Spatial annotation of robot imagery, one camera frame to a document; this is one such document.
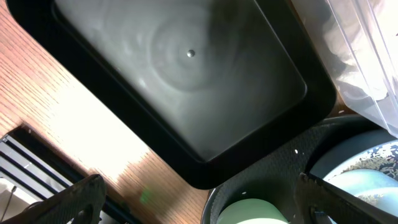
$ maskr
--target white object in plastic container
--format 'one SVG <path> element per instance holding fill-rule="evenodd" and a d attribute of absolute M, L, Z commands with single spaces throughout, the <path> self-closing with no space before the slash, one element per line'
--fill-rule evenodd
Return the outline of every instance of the white object in plastic container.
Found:
<path fill-rule="evenodd" d="M 398 137 L 398 1 L 292 3 L 346 105 Z"/>

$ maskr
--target light green object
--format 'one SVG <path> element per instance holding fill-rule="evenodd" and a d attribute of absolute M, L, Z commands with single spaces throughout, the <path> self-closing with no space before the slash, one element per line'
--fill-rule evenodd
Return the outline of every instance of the light green object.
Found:
<path fill-rule="evenodd" d="M 245 199 L 228 206 L 217 224 L 286 224 L 285 217 L 273 204 L 260 199 Z"/>

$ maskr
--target wooden table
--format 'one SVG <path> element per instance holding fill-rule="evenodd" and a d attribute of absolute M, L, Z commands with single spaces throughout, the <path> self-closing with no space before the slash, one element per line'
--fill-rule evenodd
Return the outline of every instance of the wooden table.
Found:
<path fill-rule="evenodd" d="M 333 114 L 346 110 L 341 103 Z M 189 186 L 22 30 L 0 0 L 0 136 L 32 126 L 143 223 L 199 223 L 208 191 Z"/>

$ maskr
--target transparent plastic box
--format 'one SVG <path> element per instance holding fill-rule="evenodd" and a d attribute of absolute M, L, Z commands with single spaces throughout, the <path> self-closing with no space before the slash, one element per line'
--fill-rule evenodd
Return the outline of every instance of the transparent plastic box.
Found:
<path fill-rule="evenodd" d="M 398 137 L 398 0 L 292 0 L 346 105 Z"/>

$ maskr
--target black plastic container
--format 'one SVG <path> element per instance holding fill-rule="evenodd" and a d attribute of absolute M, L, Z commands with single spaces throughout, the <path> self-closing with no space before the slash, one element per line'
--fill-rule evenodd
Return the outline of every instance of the black plastic container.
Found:
<path fill-rule="evenodd" d="M 285 1 L 7 3 L 33 38 L 199 189 L 220 185 L 335 104 Z"/>

